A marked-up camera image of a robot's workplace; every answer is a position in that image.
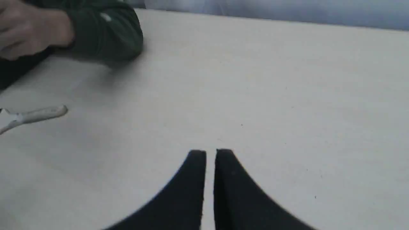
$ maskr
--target white table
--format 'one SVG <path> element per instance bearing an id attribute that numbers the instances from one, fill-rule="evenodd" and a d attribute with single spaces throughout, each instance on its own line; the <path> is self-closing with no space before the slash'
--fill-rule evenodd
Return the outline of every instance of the white table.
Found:
<path id="1" fill-rule="evenodd" d="M 101 229 L 216 148 L 322 230 L 408 229 L 409 33 L 137 10 L 123 71 L 52 57 L 0 95 L 60 119 L 0 138 L 0 229 Z"/>

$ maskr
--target black foam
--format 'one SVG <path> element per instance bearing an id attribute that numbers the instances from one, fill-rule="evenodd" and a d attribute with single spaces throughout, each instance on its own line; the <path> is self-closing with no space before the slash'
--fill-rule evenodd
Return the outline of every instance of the black foam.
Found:
<path id="1" fill-rule="evenodd" d="M 109 230 L 199 230 L 206 152 L 192 150 L 172 180 L 149 203 Z"/>
<path id="2" fill-rule="evenodd" d="M 216 154 L 216 230 L 313 230 L 274 202 L 229 149 Z"/>

